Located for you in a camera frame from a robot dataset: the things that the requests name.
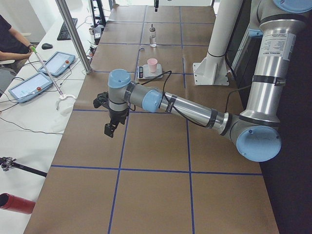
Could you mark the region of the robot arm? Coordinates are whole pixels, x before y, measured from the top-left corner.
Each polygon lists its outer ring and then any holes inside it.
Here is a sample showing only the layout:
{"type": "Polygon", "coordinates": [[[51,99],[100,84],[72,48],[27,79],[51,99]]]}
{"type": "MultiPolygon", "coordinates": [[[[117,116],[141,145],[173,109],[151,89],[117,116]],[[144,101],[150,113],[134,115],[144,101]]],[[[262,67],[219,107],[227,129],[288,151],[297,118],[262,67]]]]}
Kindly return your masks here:
{"type": "Polygon", "coordinates": [[[252,1],[249,31],[253,37],[261,37],[261,46],[247,107],[240,114],[221,112],[162,89],[146,87],[132,81],[127,71],[115,69],[109,74],[108,92],[99,97],[110,116],[104,133],[113,137],[118,125],[126,122],[129,106],[134,105],[150,113],[160,109],[214,129],[251,161],[274,158],[282,146],[276,113],[296,36],[306,26],[311,9],[308,0],[252,1]]]}

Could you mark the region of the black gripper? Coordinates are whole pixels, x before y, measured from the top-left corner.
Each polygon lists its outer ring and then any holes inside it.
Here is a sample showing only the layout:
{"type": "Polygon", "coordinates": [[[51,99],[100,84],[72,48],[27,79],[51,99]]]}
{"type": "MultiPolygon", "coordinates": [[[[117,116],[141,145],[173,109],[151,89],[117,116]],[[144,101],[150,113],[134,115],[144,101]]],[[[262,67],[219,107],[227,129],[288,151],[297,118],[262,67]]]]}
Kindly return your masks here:
{"type": "Polygon", "coordinates": [[[128,115],[129,115],[129,109],[125,109],[122,111],[115,111],[115,110],[109,109],[110,122],[105,124],[104,134],[113,138],[114,132],[117,129],[118,125],[120,123],[124,125],[128,115]]]}

